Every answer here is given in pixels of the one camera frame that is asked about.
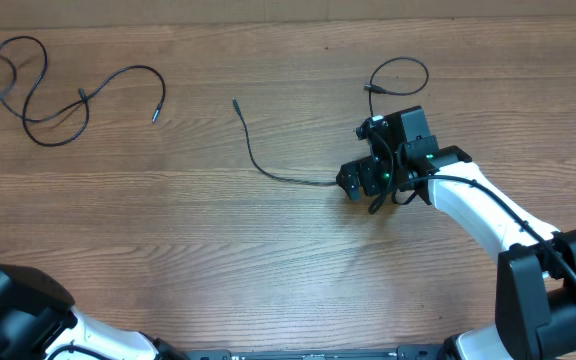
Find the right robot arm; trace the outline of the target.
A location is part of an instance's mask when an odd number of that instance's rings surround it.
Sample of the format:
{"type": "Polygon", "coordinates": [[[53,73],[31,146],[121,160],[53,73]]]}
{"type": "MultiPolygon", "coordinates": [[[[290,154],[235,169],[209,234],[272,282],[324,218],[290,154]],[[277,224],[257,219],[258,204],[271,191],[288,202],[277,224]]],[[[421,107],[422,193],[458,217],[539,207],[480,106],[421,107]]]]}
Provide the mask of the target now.
{"type": "Polygon", "coordinates": [[[406,192],[459,224],[497,266],[494,322],[421,350],[426,359],[557,359],[576,352],[576,229],[562,232],[495,187],[457,146],[442,148],[415,106],[356,128],[370,154],[336,183],[370,213],[406,192]]]}

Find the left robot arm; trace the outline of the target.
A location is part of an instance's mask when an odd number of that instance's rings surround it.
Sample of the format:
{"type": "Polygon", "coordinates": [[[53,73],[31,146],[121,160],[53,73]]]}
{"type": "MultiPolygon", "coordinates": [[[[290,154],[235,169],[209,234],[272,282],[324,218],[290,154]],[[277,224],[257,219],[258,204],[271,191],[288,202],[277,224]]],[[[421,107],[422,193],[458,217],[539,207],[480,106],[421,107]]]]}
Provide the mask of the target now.
{"type": "Polygon", "coordinates": [[[177,357],[158,340],[80,312],[72,295],[43,271],[0,263],[0,360],[177,357]]]}

